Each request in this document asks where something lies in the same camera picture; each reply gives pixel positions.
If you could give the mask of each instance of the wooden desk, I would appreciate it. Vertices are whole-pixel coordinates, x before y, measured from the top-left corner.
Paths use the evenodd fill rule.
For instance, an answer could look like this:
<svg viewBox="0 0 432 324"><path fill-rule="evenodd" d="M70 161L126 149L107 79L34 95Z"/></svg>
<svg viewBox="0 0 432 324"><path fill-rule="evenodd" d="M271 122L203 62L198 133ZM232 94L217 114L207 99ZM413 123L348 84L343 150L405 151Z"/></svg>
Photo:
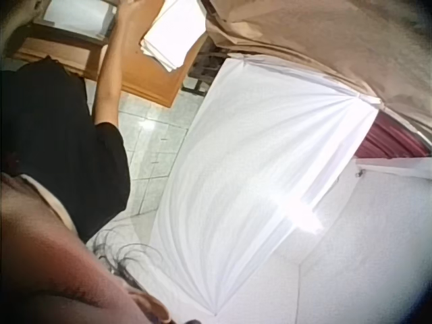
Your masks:
<svg viewBox="0 0 432 324"><path fill-rule="evenodd" d="M163 0L147 1L148 5L137 13L131 22L126 39L123 70L123 90L148 99L165 107L171 107L182 82L194 63L202 44L203 35L197 40L185 60L185 64L175 71L167 72L155 59L144 55L140 41L162 8ZM67 35L64 31L35 24L13 58L24 61L38 61L51 56L52 59L70 70L91 80L97 79L101 46Z"/></svg>

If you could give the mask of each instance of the red curtain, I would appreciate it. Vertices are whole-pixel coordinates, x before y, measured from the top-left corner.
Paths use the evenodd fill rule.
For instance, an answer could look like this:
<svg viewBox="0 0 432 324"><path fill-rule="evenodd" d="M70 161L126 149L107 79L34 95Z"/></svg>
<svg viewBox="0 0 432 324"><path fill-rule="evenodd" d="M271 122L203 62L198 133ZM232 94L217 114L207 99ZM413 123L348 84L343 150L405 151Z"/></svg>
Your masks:
<svg viewBox="0 0 432 324"><path fill-rule="evenodd" d="M362 159L391 159L429 157L431 152L413 133L380 111L355 155Z"/></svg>

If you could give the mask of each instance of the white fabric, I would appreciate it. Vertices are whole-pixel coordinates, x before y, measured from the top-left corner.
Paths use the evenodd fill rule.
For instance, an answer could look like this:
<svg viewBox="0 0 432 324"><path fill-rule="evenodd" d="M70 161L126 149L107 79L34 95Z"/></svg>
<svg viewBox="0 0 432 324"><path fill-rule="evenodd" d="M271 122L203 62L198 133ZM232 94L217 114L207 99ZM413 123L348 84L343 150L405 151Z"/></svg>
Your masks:
<svg viewBox="0 0 432 324"><path fill-rule="evenodd" d="M376 98L265 60L225 61L156 216L150 246L162 258L143 285L179 321L190 319L181 303L217 316L296 227L291 219L310 216L377 115L365 101Z"/></svg>
<svg viewBox="0 0 432 324"><path fill-rule="evenodd" d="M197 0L167 0L141 42L144 54L167 71L184 64L190 48L205 32L205 13Z"/></svg>
<svg viewBox="0 0 432 324"><path fill-rule="evenodd" d="M65 226L71 232L78 235L74 221L72 221L72 218L70 217L68 211L63 206L63 204L60 202L60 200L58 200L57 197L54 196L53 194L51 194L51 192L48 189L46 189L42 184L37 182L35 179L30 177L29 175L22 174L22 175L20 175L20 177L25 179L36 190L38 190L38 193L42 196L42 198L45 200L45 202L51 207L51 209L58 216L58 218L60 218L60 220L63 222L63 224L65 224Z"/></svg>

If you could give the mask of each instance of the tiled floor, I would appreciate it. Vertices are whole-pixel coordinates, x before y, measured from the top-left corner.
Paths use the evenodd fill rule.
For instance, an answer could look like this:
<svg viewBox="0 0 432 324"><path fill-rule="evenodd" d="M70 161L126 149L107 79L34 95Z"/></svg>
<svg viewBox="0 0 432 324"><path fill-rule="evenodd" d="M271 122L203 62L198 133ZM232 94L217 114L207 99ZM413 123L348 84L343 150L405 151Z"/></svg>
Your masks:
<svg viewBox="0 0 432 324"><path fill-rule="evenodd" d="M86 81L90 109L95 86L95 82ZM167 109L132 94L122 94L119 129L128 155L131 193L127 209L105 229L124 225L124 235L126 226L133 225L136 236L130 233L130 241L134 241L133 236L142 243L149 242L171 168L202 101L202 97L180 91L173 107Z"/></svg>

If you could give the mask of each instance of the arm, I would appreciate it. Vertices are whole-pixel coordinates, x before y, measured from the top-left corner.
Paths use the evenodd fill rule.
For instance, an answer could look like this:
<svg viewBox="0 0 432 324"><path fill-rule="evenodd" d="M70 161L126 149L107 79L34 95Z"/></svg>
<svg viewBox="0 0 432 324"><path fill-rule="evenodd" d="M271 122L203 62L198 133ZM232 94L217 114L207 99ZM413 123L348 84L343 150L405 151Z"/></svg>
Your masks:
<svg viewBox="0 0 432 324"><path fill-rule="evenodd" d="M102 63L94 101L94 124L108 122L118 127L118 108L122 92L122 58L124 41L132 14L143 0L120 0L108 49Z"/></svg>
<svg viewBox="0 0 432 324"><path fill-rule="evenodd" d="M0 18L0 54L14 33L14 31L25 24L33 21L39 16L44 8L43 0L18 0L9 5L1 4Z"/></svg>

